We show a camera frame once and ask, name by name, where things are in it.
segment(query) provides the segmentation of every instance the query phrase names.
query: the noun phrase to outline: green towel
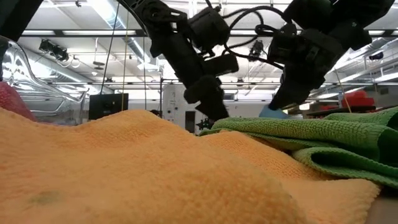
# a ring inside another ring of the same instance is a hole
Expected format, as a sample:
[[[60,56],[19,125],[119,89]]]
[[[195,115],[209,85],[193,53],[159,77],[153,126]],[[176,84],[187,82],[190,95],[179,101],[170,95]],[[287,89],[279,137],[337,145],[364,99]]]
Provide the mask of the green towel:
[[[324,119],[227,118],[201,135],[240,131],[291,150],[296,160],[321,172],[398,189],[397,127],[398,107]]]

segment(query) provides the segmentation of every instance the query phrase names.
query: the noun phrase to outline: fabric texture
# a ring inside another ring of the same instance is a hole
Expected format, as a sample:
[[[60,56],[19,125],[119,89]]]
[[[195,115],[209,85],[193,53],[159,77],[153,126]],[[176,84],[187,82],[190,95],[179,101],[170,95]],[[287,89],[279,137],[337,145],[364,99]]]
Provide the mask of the fabric texture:
[[[26,107],[18,92],[6,82],[0,82],[0,107],[36,121],[35,116]]]
[[[325,119],[227,118],[212,130],[240,131],[265,139],[323,173],[398,188],[398,108]]]
[[[146,111],[66,127],[0,108],[0,120],[3,224],[363,224],[379,193],[242,133],[199,138]]]

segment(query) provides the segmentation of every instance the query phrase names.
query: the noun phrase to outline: red cloth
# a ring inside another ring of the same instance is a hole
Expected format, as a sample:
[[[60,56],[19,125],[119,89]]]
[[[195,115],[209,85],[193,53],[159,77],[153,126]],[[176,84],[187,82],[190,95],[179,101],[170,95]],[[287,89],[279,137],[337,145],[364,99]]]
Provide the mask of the red cloth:
[[[18,92],[5,82],[0,82],[0,107],[36,121],[35,116],[26,107]]]

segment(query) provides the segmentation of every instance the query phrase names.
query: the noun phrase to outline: black monitor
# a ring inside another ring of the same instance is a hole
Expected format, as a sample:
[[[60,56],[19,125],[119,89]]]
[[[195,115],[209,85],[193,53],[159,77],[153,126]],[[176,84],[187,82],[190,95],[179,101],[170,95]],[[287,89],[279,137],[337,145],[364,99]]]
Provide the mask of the black monitor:
[[[129,109],[129,94],[91,95],[88,119],[95,120]]]

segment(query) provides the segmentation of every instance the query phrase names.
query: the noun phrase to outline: orange towel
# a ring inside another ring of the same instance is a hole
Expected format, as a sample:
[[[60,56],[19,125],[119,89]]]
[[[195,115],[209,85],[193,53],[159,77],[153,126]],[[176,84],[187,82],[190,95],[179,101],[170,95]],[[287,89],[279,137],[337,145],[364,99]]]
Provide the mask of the orange towel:
[[[379,192],[145,111],[61,127],[0,109],[0,121],[1,223],[360,224]]]

